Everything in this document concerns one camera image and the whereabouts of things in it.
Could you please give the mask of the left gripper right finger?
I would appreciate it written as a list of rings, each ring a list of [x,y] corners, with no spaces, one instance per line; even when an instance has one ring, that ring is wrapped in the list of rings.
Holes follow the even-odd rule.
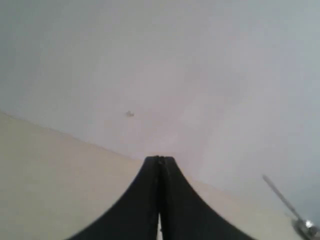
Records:
[[[170,156],[159,158],[164,240],[251,240],[218,215],[193,189]]]

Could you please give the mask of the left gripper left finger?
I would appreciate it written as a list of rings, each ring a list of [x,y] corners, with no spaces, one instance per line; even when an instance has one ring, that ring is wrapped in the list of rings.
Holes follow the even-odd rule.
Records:
[[[71,240],[155,240],[159,206],[159,156],[146,157],[124,194]]]

